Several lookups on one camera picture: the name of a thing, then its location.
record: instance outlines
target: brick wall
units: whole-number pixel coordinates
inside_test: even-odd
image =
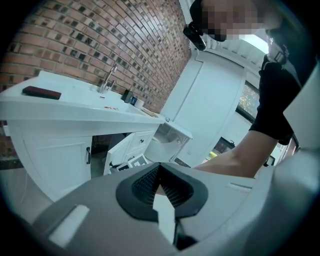
[[[8,47],[0,91],[40,70],[100,85],[117,62],[113,90],[132,87],[146,108],[160,112],[191,56],[184,24],[179,0],[43,1]],[[15,155],[0,135],[0,156]]]

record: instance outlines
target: chrome faucet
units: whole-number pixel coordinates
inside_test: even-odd
[[[108,84],[108,80],[109,80],[111,74],[114,73],[114,72],[116,72],[116,71],[117,71],[117,68],[118,68],[118,64],[115,63],[115,64],[112,66],[112,68],[111,68],[111,70],[110,70],[110,72],[109,72],[106,80],[101,84],[100,88],[98,89],[98,92],[99,92],[99,93],[101,93],[101,94],[104,93],[104,91],[105,91],[105,89],[106,89],[106,86],[107,86],[107,84]]]

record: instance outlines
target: person's arm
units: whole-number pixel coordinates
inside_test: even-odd
[[[250,130],[235,148],[198,165],[195,169],[215,174],[253,178],[277,143],[277,139],[259,131]]]

